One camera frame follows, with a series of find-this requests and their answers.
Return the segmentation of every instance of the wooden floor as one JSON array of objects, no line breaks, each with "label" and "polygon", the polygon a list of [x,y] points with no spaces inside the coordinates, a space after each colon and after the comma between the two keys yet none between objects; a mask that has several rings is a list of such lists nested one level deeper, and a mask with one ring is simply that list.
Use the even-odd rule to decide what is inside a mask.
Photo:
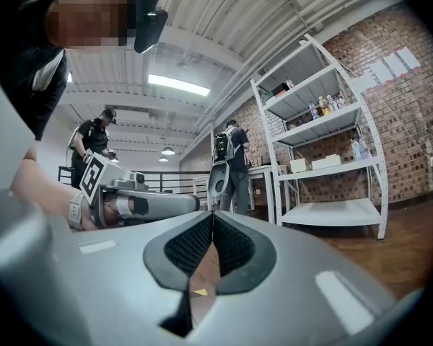
[{"label": "wooden floor", "polygon": [[[267,220],[263,211],[253,211],[251,215]],[[423,286],[433,266],[433,200],[390,211],[383,240],[375,238],[377,233],[371,226],[292,228],[324,239],[374,275],[397,298]],[[218,254],[211,245],[191,278],[191,291],[205,288],[208,293],[191,299],[195,323],[203,319],[213,304],[214,286],[219,278]]]}]

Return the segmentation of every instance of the paper sheet on wall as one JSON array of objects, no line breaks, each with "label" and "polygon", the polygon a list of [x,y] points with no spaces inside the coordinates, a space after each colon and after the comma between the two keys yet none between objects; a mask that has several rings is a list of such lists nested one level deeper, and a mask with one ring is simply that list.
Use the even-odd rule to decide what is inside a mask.
[{"label": "paper sheet on wall", "polygon": [[404,60],[404,62],[410,69],[420,68],[419,61],[408,48],[404,47],[396,52]]},{"label": "paper sheet on wall", "polygon": [[369,72],[365,72],[362,76],[352,78],[351,82],[359,92],[366,92],[372,87],[377,86],[377,82]]},{"label": "paper sheet on wall", "polygon": [[397,76],[404,76],[408,72],[404,64],[402,64],[395,53],[391,53],[389,56],[385,56],[383,60],[390,67],[391,71]]},{"label": "paper sheet on wall", "polygon": [[371,63],[369,67],[375,73],[375,76],[377,76],[381,84],[386,84],[394,80],[393,75],[380,59]]}]

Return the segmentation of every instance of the gray pants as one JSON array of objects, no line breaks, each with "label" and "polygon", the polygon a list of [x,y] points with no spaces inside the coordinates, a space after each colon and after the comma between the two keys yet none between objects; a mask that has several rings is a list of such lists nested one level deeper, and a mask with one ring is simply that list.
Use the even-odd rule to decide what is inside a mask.
[{"label": "gray pants", "polygon": [[237,208],[234,213],[246,215],[249,201],[247,172],[229,171],[228,185],[222,193],[222,199],[219,204],[220,210],[229,211],[231,199],[235,192],[237,196]]}]

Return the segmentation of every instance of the yellow triangle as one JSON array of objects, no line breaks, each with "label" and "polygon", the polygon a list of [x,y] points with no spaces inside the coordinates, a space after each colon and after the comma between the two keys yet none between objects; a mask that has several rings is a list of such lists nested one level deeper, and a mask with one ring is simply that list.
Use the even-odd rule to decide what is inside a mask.
[{"label": "yellow triangle", "polygon": [[197,291],[193,291],[193,292],[197,293],[199,295],[202,295],[202,296],[207,296],[208,295],[208,293],[207,293],[207,291],[206,291],[205,288],[202,288],[201,290],[197,290]]}]

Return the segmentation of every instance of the black t-shirt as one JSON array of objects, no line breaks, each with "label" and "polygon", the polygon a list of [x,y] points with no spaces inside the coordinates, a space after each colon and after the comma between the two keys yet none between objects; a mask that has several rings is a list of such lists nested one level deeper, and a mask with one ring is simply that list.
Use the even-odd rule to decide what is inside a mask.
[{"label": "black t-shirt", "polygon": [[0,85],[38,141],[66,88],[64,56],[48,88],[32,93],[35,74],[62,50],[48,42],[45,31],[54,1],[39,0],[24,9],[18,9],[19,1],[3,1],[10,7],[0,10]]},{"label": "black t-shirt", "polygon": [[[101,128],[101,119],[85,120],[78,131],[83,137],[82,143],[85,149],[101,154],[101,151],[108,147],[109,136],[105,128]],[[81,159],[78,151],[74,151],[72,157]]]},{"label": "black t-shirt", "polygon": [[239,149],[236,151],[234,158],[229,161],[229,166],[231,170],[235,172],[246,172],[247,167],[245,166],[244,160],[244,148],[243,144],[248,142],[247,135],[242,128],[234,128],[231,130],[231,142],[234,148],[237,148],[239,145]]}]

